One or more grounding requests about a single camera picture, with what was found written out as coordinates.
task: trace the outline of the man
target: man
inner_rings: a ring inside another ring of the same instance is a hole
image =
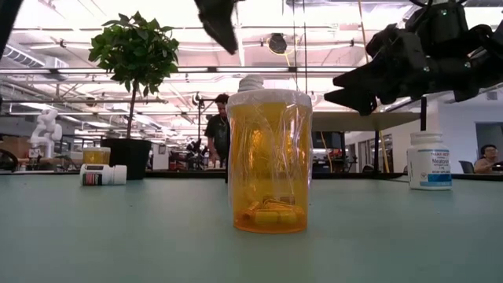
[[[227,161],[229,156],[229,144],[227,142],[230,134],[229,122],[227,121],[227,101],[229,95],[220,94],[215,99],[215,104],[218,107],[218,115],[211,117],[207,122],[204,135],[207,137],[207,147],[210,150],[210,159],[215,161],[220,159],[220,167]]]
[[[485,145],[480,149],[482,158],[475,162],[476,174],[493,174],[493,166],[497,163],[497,148],[495,145]]]

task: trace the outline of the white medicine bottle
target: white medicine bottle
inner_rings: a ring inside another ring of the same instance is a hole
[[[83,164],[80,168],[82,186],[125,185],[126,179],[127,166],[124,165]]]
[[[411,189],[446,190],[452,187],[450,152],[442,133],[421,131],[410,134],[407,172]]]

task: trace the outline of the white robot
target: white robot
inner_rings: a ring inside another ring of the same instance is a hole
[[[49,109],[42,110],[42,114],[37,117],[37,127],[31,134],[30,143],[31,148],[34,149],[30,151],[30,157],[32,153],[38,155],[40,153],[39,146],[46,146],[45,158],[52,158],[54,152],[54,141],[61,140],[63,131],[61,125],[56,123],[57,110]]]

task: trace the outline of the teal table surface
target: teal table surface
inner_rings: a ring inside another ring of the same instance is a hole
[[[503,184],[315,180],[309,226],[232,227],[223,180],[0,176],[0,282],[503,282]]]

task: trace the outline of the medicine bottle label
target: medicine bottle label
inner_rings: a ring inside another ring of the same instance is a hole
[[[414,174],[419,174],[420,186],[451,186],[448,149],[419,149],[416,153]]]
[[[103,185],[103,176],[98,173],[85,173],[82,175],[82,184],[84,186]]]

